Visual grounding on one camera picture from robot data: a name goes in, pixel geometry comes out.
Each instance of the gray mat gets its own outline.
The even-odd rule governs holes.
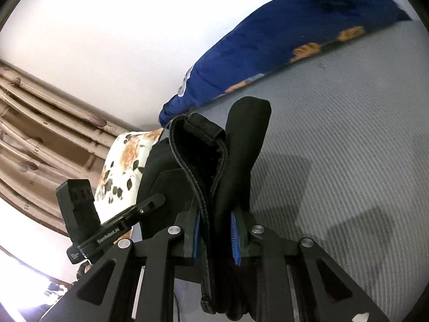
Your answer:
[[[224,127],[240,97],[271,102],[252,211],[284,237],[316,239],[392,322],[429,281],[428,84],[428,34],[401,22],[198,110]],[[182,321],[225,320],[202,313],[198,285],[177,281],[176,293]]]

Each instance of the triangular cutout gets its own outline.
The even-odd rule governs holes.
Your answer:
[[[107,261],[100,270],[91,277],[88,283],[79,289],[77,297],[95,305],[101,305],[106,293],[115,262]]]
[[[316,264],[322,277],[325,291],[332,303],[351,298],[351,290],[346,287],[323,260],[317,260]]]

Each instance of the blue pillow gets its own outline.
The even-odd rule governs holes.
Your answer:
[[[273,0],[254,11],[186,73],[159,122],[295,61],[364,33],[409,20],[393,0]]]

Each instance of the bright light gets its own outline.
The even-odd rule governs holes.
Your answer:
[[[56,295],[46,296],[50,281],[21,265],[0,251],[0,301],[14,308],[31,308],[42,304],[52,305]]]

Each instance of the beige curtain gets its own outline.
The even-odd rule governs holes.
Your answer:
[[[0,63],[0,197],[42,225],[66,235],[55,189],[84,178],[95,191],[126,131]]]

